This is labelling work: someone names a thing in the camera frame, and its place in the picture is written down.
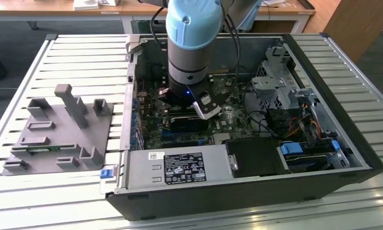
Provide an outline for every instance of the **black cable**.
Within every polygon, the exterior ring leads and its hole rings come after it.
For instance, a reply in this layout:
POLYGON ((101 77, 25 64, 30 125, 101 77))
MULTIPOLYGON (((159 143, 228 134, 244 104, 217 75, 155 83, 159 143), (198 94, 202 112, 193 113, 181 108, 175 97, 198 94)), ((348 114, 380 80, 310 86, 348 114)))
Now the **black cable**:
POLYGON ((155 42, 159 44, 161 48, 162 48, 162 43, 155 35, 155 32, 154 32, 154 21, 155 21, 155 18, 157 16, 159 15, 159 13, 162 12, 162 10, 165 9, 165 7, 161 7, 161 9, 157 11, 157 13, 154 14, 153 16, 153 19, 151 19, 151 24, 150 24, 150 27, 151 27, 151 33, 153 33, 153 36, 154 36, 154 40, 155 42))
POLYGON ((262 1, 268 6, 268 10, 269 10, 269 21, 268 21, 268 24, 266 24, 266 32, 269 32, 269 26, 270 26, 270 20, 272 20, 272 11, 270 11, 270 8, 272 6, 265 2, 262 1))
POLYGON ((228 19, 229 19, 228 21, 230 21, 232 26, 233 26, 232 29, 234 29, 234 32, 236 32, 237 47, 238 47, 237 62, 236 62, 236 66, 233 67, 233 69, 236 68, 236 80, 234 80, 234 83, 233 83, 232 89, 230 89, 233 91, 233 89, 234 89, 234 87, 237 85, 237 82, 238 82, 238 74, 240 74, 238 71, 240 71, 240 63, 241 63, 241 56, 242 56, 242 47, 241 47, 241 38, 238 36, 238 30, 237 30, 237 27, 236 27, 236 24, 234 24, 234 21, 233 21, 233 18, 230 16, 230 14, 228 14, 228 19))
POLYGON ((258 136, 261 136, 261 133, 270 133, 270 132, 262 132, 262 131, 261 131, 261 125, 258 125, 258 136))
POLYGON ((223 11, 226 27, 230 31, 233 41, 234 41, 236 51, 237 51, 237 62, 236 62, 234 67, 232 68, 232 69, 236 68, 236 79, 234 79, 233 85, 230 87, 230 91, 229 91, 229 95, 228 95, 228 97, 229 97, 233 93, 233 89, 234 89, 237 82, 238 82, 238 68, 240 68, 240 62, 241 62, 241 42, 240 42, 238 30, 237 30, 233 18, 229 14, 226 15, 226 10, 225 10, 223 4, 221 4, 221 6, 222 6, 222 11, 223 11))
POLYGON ((254 112, 264 114, 265 111, 254 110, 254 111, 252 111, 252 112, 249 113, 249 117, 250 117, 250 119, 252 119, 257 124, 260 124, 261 127, 264 127, 264 128, 270 132, 270 134, 272 134, 272 136, 273 136, 274 138, 281 139, 281 136, 274 132, 274 130, 273 130, 269 126, 266 126, 265 124, 262 124, 258 120, 256 120, 256 119, 252 117, 250 114, 254 113, 254 112))
POLYGON ((246 95, 248 95, 250 84, 252 84, 252 81, 249 81, 249 84, 246 86, 246 90, 245 90, 245 94, 244 94, 244 100, 242 100, 242 106, 245 109, 246 109, 246 95))

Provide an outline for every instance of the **barcode sticker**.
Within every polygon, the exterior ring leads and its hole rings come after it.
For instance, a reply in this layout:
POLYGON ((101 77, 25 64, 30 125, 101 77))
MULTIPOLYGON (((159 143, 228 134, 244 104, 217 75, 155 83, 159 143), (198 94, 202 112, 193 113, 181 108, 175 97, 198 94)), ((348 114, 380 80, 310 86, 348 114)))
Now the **barcode sticker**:
POLYGON ((149 159, 150 160, 162 160, 165 157, 165 152, 150 152, 149 159))

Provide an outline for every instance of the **warning label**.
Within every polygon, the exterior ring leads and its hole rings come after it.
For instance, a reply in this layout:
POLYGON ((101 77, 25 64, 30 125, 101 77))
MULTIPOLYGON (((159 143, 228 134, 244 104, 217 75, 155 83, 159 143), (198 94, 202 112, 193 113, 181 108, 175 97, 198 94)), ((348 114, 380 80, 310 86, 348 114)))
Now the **warning label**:
POLYGON ((207 181, 203 154, 187 153, 165 156, 166 184, 207 181))

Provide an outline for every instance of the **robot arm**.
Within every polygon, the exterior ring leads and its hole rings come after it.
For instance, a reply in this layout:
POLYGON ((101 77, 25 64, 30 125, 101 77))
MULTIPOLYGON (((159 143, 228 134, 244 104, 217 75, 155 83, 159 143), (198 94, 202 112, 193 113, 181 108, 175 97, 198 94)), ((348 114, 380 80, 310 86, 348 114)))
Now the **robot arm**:
POLYGON ((262 0, 139 0, 169 8, 169 89, 199 117, 221 112, 228 96, 215 95, 207 76, 214 41, 229 14, 237 30, 248 30, 262 0))

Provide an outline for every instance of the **wooden desk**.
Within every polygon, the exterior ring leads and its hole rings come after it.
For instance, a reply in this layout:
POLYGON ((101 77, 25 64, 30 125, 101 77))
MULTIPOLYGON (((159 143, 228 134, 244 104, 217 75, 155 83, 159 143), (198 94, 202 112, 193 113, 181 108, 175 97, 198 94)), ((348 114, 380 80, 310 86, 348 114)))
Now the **wooden desk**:
POLYGON ((122 14, 123 2, 118 6, 75 11, 74 0, 0 0, 0 15, 103 15, 122 14))
MULTIPOLYGON (((285 4, 277 4, 278 8, 262 7, 257 15, 257 21, 294 21, 293 33, 301 33, 308 24, 309 18, 316 14, 316 10, 308 10, 298 0, 288 0, 285 4)), ((131 21, 150 20, 159 7, 142 4, 138 0, 125 0, 123 5, 123 27, 126 33, 131 34, 131 21)), ((167 10, 163 10, 157 20, 166 20, 167 10)))
POLYGON ((123 2, 95 10, 75 11, 74 0, 0 0, 0 21, 122 21, 123 2))
MULTIPOLYGON (((301 33, 316 10, 308 10, 298 0, 289 0, 278 8, 262 7, 257 21, 293 21, 293 33, 301 33)), ((122 21, 131 34, 134 20, 150 20, 159 7, 138 0, 121 0, 118 6, 101 6, 97 10, 75 11, 74 0, 0 0, 0 21, 122 21)), ((163 11, 158 20, 166 19, 163 11)))

